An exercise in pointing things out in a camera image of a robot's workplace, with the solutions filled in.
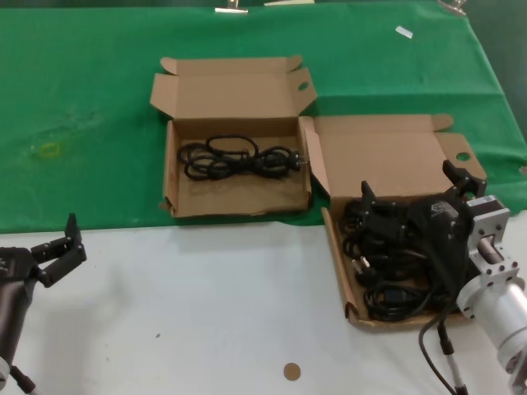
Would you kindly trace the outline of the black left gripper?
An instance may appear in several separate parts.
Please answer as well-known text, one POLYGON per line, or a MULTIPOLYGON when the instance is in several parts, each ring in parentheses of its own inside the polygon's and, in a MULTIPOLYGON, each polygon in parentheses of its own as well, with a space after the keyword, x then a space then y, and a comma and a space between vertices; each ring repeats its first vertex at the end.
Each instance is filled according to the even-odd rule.
POLYGON ((81 230, 74 213, 70 213, 64 236, 25 249, 1 247, 1 284, 39 281, 51 287, 87 260, 81 230), (51 262, 45 268, 39 264, 51 262))

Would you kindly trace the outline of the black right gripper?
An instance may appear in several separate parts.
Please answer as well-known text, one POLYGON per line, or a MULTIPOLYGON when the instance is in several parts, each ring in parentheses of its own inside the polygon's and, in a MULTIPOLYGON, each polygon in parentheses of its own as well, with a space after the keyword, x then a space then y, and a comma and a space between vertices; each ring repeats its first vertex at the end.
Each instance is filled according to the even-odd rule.
POLYGON ((487 182, 445 160, 442 171, 451 182, 444 193, 416 197, 408 203, 379 200, 366 181, 361 182, 361 223, 364 230, 390 241, 408 238, 407 222, 415 227, 419 243, 447 292, 456 297, 467 281, 469 257, 466 196, 480 198, 487 182))

